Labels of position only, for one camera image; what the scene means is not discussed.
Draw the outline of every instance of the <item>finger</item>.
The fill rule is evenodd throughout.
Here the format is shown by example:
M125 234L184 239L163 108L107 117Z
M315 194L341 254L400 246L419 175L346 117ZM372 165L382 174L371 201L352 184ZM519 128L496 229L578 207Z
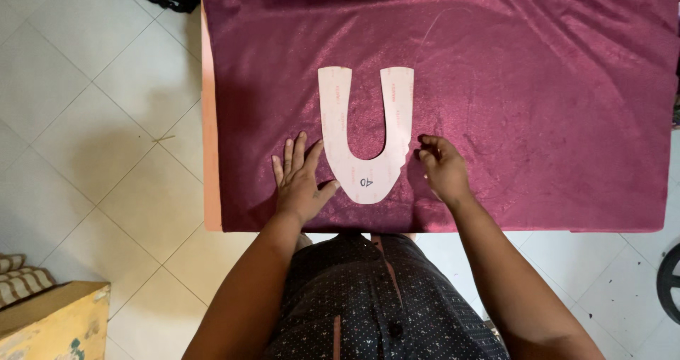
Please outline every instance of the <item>finger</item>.
M293 149L293 173L302 168L305 163L305 144L307 143L307 134L301 131L298 138L295 140L295 148Z
M340 181L331 181L327 183L324 187L319 190L319 199L321 202L325 205L326 202L328 202L329 199L331 199L335 191L340 187Z
M302 168L309 170L310 173L314 173L316 171L316 166L319 164L319 155L321 155L321 150L324 150L323 139L319 139L311 148L310 154L307 155L307 159L305 159L305 164L302 166Z
M421 149L421 151L418 153L418 156L420 157L420 161L423 163L423 166L425 166L426 171L434 169L437 165L437 158L435 158L432 153L425 149Z
M284 176L290 174L290 168L293 166L293 140L287 139L284 147Z
M281 166L281 160L278 156L271 156L271 167L274 169L274 178L276 178L276 186L281 186L284 180L284 168Z
M458 154L458 151L455 149L455 146L444 137L423 136L421 140L423 144L437 148L439 150L439 156L441 158Z

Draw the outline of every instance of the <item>black wheel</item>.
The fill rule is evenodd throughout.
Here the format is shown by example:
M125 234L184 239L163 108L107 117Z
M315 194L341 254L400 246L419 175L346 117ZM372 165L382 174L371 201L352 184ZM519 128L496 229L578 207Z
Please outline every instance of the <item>black wheel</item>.
M664 311L673 321L680 324L680 310L670 296L672 288L680 288L680 276L673 275L673 270L678 262L680 262L680 244L673 247L661 261L659 273L656 276L656 293L659 295L659 302L661 302Z

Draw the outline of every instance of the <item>shirt button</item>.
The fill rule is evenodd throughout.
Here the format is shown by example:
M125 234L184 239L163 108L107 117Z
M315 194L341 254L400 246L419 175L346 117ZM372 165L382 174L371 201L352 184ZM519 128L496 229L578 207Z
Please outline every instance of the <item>shirt button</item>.
M392 336L395 339L399 339L401 337L401 334L404 333L404 329L401 327L401 324L398 324L396 322L391 322L387 330L390 332L390 336Z

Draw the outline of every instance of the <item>hand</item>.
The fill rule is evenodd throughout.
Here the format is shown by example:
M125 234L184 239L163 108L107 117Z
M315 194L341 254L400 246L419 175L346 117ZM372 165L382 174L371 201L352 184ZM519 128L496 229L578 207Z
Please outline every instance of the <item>hand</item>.
M444 137L422 136L419 156L428 185L448 207L472 199L467 169L462 155Z
M285 141L283 167L278 156L271 156L276 185L279 188L276 213L298 218L300 227L316 217L340 187L340 182L331 181L323 189L318 189L316 165L321 150L324 150L324 140L319 139L314 144L305 160L306 141L307 134L304 131L300 132L295 147L292 139Z

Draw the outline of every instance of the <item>u-shaped template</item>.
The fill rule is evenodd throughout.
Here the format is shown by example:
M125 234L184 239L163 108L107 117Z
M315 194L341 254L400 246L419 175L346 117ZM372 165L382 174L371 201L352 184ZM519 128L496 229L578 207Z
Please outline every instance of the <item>u-shaped template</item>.
M336 179L351 200L374 204L395 185L411 142L413 69L380 69L385 110L385 148L374 159L356 158L347 143L347 107L352 70L326 67L318 70L321 127L326 158Z

